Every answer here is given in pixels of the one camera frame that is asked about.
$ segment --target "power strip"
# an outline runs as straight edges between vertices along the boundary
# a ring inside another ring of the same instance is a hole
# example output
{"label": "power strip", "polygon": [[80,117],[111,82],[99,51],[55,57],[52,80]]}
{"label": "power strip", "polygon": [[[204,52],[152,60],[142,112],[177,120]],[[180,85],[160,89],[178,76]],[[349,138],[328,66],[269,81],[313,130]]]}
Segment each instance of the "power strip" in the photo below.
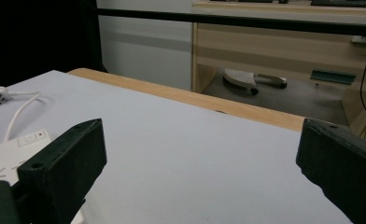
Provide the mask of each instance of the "power strip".
{"label": "power strip", "polygon": [[[17,168],[50,142],[47,130],[42,129],[0,144],[0,180],[6,180],[10,186],[17,183]],[[72,224],[82,223],[84,216],[79,210]]]}

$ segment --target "table surface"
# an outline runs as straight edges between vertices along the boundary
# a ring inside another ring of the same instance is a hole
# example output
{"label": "table surface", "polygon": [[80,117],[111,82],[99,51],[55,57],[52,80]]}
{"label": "table surface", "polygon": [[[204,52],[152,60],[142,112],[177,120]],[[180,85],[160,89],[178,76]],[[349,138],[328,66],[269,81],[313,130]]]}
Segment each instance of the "table surface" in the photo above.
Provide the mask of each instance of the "table surface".
{"label": "table surface", "polygon": [[[55,139],[102,119],[107,165],[82,207],[86,223],[349,223],[296,164],[300,132],[198,106],[222,109],[217,99],[95,75],[115,83],[50,71],[8,87],[42,92],[11,137],[45,128]],[[184,94],[198,105],[162,96]],[[11,118],[26,98],[0,105],[0,118]],[[0,119],[0,141],[8,124]]]}
{"label": "table surface", "polygon": [[220,111],[239,118],[252,119],[266,124],[301,131],[304,117],[296,116],[280,111],[266,109],[254,105],[245,105],[217,97],[202,95],[191,91],[183,91],[163,85],[149,83],[128,77],[98,72],[87,68],[78,68],[68,72],[78,77],[111,84],[114,86],[141,91],[182,103],[197,105],[206,109]]}

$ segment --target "black device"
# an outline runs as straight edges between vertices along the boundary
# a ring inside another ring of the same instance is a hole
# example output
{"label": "black device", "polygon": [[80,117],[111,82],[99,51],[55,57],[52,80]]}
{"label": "black device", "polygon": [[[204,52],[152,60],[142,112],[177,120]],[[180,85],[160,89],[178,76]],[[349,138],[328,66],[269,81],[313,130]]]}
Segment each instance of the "black device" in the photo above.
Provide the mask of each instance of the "black device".
{"label": "black device", "polygon": [[296,163],[353,223],[366,223],[366,141],[327,122],[305,119]]}
{"label": "black device", "polygon": [[318,6],[318,7],[366,7],[366,0],[312,0],[311,6]]}
{"label": "black device", "polygon": [[0,224],[70,224],[106,163],[102,120],[73,126],[0,181]]}

